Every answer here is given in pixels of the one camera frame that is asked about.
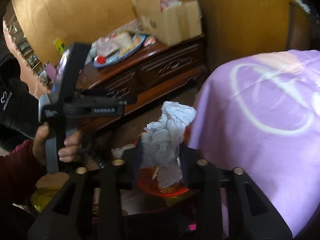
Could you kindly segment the person's left hand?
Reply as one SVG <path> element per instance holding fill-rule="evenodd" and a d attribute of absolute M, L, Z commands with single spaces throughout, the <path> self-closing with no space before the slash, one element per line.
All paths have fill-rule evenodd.
<path fill-rule="evenodd" d="M 45 141 L 49 137 L 49 132 L 49 125 L 44 123 L 37 129 L 33 140 L 33 155 L 43 166 L 47 165 Z M 80 159 L 77 152 L 82 148 L 82 137 L 83 133 L 76 131 L 64 140 L 64 147 L 58 151 L 60 161 L 70 163 Z"/>

